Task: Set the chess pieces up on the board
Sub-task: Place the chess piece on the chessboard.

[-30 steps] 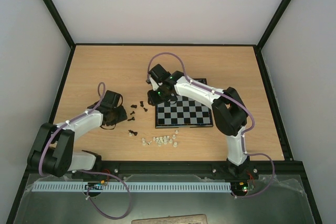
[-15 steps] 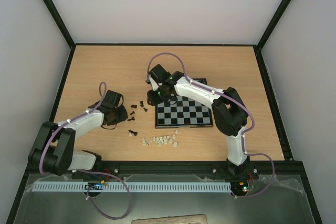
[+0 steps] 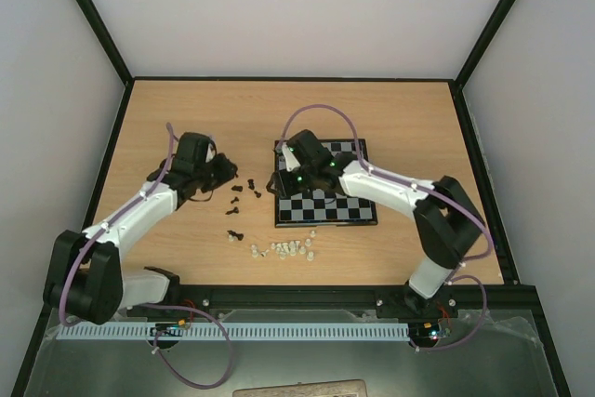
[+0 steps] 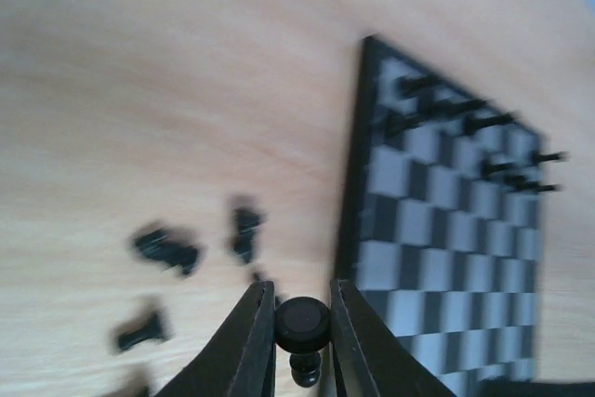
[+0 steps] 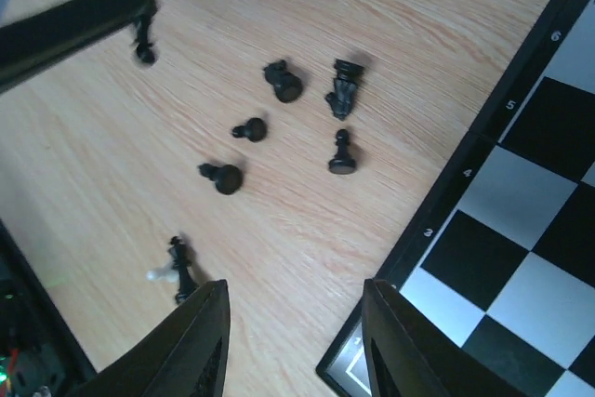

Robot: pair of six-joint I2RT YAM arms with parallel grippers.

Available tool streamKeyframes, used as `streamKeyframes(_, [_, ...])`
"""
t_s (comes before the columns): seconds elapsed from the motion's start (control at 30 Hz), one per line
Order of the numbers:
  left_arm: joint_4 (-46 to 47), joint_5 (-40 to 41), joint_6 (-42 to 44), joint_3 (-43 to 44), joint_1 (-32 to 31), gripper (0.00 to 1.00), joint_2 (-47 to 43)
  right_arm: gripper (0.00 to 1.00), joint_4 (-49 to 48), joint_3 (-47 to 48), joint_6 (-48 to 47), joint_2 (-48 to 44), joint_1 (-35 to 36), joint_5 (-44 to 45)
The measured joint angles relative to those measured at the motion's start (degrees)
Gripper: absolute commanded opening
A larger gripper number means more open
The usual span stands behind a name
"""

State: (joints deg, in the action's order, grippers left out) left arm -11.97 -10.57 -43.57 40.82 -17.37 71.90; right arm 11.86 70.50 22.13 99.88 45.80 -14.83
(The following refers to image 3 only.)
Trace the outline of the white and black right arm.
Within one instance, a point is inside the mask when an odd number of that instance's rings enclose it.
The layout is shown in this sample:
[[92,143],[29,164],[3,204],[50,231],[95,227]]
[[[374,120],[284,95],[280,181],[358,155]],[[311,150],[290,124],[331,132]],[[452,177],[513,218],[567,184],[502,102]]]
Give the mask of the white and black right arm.
[[438,291],[453,279],[482,234],[484,221],[460,183],[414,179],[381,169],[362,157],[358,143],[333,154],[308,129],[279,140],[284,166],[271,174],[269,192],[288,198],[301,192],[333,192],[392,209],[416,225],[424,258],[406,285],[407,308],[418,315],[438,303]]

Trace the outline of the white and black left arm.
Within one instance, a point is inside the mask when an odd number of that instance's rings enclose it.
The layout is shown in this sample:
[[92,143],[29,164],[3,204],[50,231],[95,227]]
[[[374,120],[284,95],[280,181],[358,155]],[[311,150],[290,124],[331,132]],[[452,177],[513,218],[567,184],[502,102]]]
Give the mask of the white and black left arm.
[[198,192],[213,192],[235,178],[237,166],[210,137],[171,137],[168,154],[139,191],[116,211],[81,232],[62,232],[53,245],[43,292],[62,325],[104,324],[122,309],[175,304],[180,279],[157,267],[125,272],[131,248],[160,220]]

